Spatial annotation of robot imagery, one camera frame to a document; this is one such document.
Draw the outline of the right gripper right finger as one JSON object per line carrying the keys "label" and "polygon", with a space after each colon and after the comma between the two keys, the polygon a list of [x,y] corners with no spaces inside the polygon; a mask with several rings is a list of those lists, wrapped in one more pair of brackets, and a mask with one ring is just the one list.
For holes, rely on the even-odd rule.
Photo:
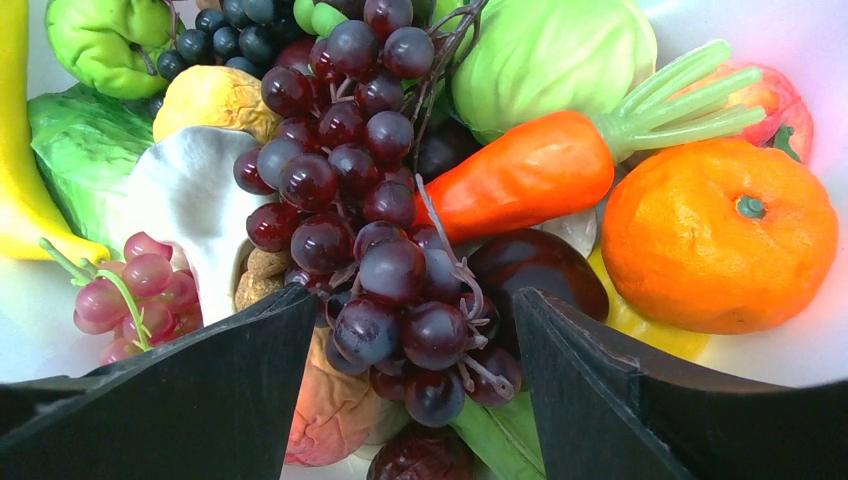
{"label": "right gripper right finger", "polygon": [[513,299],[550,479],[843,479],[847,385],[705,368],[540,291]]}

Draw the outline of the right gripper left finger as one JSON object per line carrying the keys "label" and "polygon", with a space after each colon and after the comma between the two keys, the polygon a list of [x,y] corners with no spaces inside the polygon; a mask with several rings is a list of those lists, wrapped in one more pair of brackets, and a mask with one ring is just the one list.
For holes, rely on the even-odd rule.
{"label": "right gripper left finger", "polygon": [[72,378],[1,388],[5,479],[277,479],[319,300],[299,285]]}

